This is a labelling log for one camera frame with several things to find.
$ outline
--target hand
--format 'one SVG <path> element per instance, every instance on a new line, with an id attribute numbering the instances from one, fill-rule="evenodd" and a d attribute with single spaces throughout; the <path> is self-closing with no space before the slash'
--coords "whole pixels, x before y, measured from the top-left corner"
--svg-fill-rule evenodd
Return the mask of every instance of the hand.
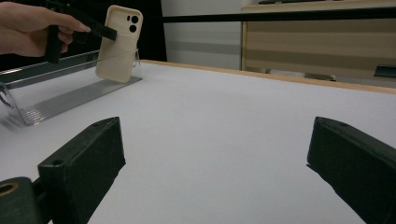
<path id="1" fill-rule="evenodd" d="M 62 52 L 66 52 L 67 46 L 73 41 L 73 32 L 91 30 L 72 16 L 45 7 L 0 3 L 0 54 L 44 56 L 50 25 L 59 25 L 58 37 L 63 42 Z"/>

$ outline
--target finger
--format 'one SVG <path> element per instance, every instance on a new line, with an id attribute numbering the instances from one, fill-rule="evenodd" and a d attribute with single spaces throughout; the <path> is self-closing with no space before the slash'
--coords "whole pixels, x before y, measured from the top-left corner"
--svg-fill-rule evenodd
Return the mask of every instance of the finger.
<path id="1" fill-rule="evenodd" d="M 65 33 L 65 34 L 68 34 L 68 35 L 72 35 L 74 33 L 74 30 L 71 30 L 71 29 L 69 29 L 67 27 L 64 27 L 64 26 L 59 26 L 59 30 L 62 33 Z"/>
<path id="2" fill-rule="evenodd" d="M 62 49 L 61 49 L 61 53 L 65 53 L 68 50 L 68 45 L 65 43 L 62 43 Z"/>
<path id="3" fill-rule="evenodd" d="M 70 30 L 80 31 L 80 32 L 90 32 L 90 27 L 82 24 L 80 21 L 76 20 L 70 15 L 57 13 L 48 10 L 47 19 L 51 25 L 59 25 Z"/>
<path id="4" fill-rule="evenodd" d="M 65 44 L 69 45 L 73 42 L 73 36 L 59 32 L 58 33 L 58 38 L 64 42 Z"/>

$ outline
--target white table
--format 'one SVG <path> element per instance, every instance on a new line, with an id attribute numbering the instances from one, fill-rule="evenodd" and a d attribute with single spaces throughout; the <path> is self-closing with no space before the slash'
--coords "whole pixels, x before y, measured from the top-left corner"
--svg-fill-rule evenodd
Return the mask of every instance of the white table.
<path id="1" fill-rule="evenodd" d="M 148 62 L 142 73 L 36 126 L 0 107 L 0 179 L 35 180 L 56 149 L 119 116 L 127 164 L 90 223 L 364 223 L 306 167 L 313 123 L 337 119 L 396 147 L 396 94 L 376 92 L 396 91 Z"/>

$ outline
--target wooden cabinet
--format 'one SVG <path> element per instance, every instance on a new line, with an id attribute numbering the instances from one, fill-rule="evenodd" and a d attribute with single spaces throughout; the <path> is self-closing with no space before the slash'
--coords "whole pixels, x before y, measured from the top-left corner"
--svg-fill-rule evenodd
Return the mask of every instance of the wooden cabinet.
<path id="1" fill-rule="evenodd" d="M 334 1 L 243 7 L 243 12 L 395 7 L 392 0 Z M 396 19 L 243 22 L 242 69 L 268 69 L 396 81 L 374 77 L 396 65 Z"/>

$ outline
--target smartphone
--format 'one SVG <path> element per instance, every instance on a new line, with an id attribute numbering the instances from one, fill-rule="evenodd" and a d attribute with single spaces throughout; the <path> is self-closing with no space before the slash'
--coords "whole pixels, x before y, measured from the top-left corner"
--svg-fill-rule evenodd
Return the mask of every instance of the smartphone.
<path id="1" fill-rule="evenodd" d="M 139 10 L 111 6 L 107 10 L 105 26 L 117 31 L 115 41 L 102 38 L 96 75 L 120 83 L 131 78 L 137 40 L 143 24 Z"/>

